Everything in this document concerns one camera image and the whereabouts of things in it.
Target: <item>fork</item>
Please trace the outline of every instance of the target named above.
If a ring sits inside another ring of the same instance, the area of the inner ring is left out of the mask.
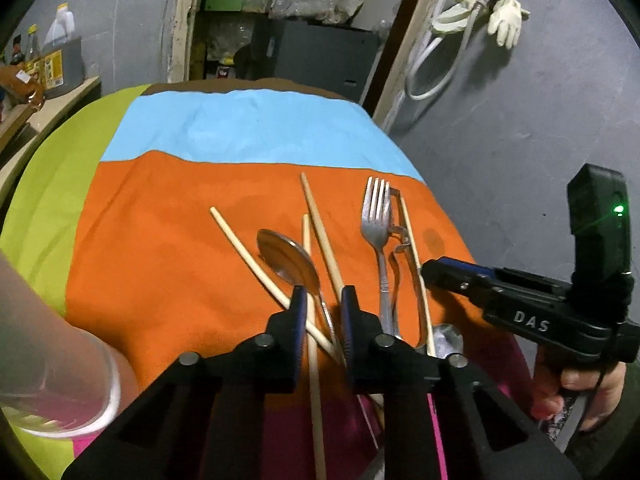
[[[389,301],[389,280],[386,276],[386,260],[383,252],[389,240],[389,219],[391,197],[389,183],[372,176],[367,180],[367,188],[362,200],[360,232],[364,239],[374,248],[378,258],[378,275],[380,279],[380,323],[382,332],[394,335],[391,303]]]

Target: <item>white hose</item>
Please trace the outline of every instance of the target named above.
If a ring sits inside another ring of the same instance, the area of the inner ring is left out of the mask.
[[[415,74],[418,72],[424,61],[430,56],[430,54],[436,49],[436,47],[442,42],[443,37],[438,36],[435,40],[431,41],[431,43],[424,49],[424,52],[420,54],[416,62],[414,63],[411,70],[409,70],[409,75],[406,78],[404,83],[404,90],[406,94],[409,96],[409,99],[413,101],[423,101],[424,99],[428,99],[429,97],[433,97],[437,93],[439,93],[448,83],[451,81],[454,73],[458,69],[458,65],[462,60],[462,55],[466,50],[466,45],[469,43],[469,38],[471,37],[471,32],[473,31],[474,24],[476,19],[478,18],[478,14],[483,9],[480,6],[474,6],[471,11],[471,15],[469,16],[468,22],[466,22],[466,27],[464,34],[462,35],[462,43],[460,43],[460,48],[458,49],[458,54],[456,55],[456,59],[453,61],[453,65],[449,71],[445,74],[445,76],[440,80],[440,82],[425,92],[424,94],[414,95],[412,90],[414,88],[414,78]]]

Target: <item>screw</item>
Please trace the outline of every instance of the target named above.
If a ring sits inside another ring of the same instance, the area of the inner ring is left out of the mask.
[[[263,333],[258,334],[256,337],[254,337],[254,342],[260,348],[269,348],[270,346],[273,346],[275,340],[271,334]]]
[[[468,365],[469,361],[462,354],[451,354],[447,360],[449,364],[454,368],[464,368]]]
[[[376,345],[381,348],[389,348],[396,341],[396,338],[389,334],[380,334],[375,338]]]
[[[200,356],[196,352],[183,352],[178,357],[178,361],[182,366],[191,366],[200,360]]]

